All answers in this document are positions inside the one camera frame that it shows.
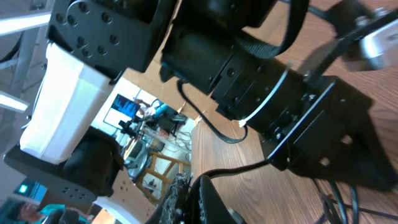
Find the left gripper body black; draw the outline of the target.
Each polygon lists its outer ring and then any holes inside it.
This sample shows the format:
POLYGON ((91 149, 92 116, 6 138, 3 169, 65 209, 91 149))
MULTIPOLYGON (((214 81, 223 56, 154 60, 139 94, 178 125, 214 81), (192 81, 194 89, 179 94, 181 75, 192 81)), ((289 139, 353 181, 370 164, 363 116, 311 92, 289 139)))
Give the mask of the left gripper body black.
POLYGON ((265 160, 302 177, 392 189, 395 169, 368 113, 371 99, 336 76, 322 77, 318 89, 287 133, 276 142, 260 138, 265 160))

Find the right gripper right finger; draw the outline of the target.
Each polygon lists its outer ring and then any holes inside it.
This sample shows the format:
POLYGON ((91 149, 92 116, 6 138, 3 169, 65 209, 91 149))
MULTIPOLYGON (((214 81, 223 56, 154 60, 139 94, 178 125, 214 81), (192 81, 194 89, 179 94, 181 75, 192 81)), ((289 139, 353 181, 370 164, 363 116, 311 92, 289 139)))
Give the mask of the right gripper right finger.
POLYGON ((228 208, 208 176, 200 178, 199 221, 204 224, 246 224, 244 218, 228 208))

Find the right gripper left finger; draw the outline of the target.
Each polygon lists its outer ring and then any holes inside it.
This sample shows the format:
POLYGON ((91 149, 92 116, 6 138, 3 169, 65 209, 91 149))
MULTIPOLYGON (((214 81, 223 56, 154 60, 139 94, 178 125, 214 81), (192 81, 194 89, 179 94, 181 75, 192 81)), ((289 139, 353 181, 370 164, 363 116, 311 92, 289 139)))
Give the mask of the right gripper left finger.
POLYGON ((173 224, 183 221, 190 180, 191 177, 187 174, 177 174, 146 224, 173 224))

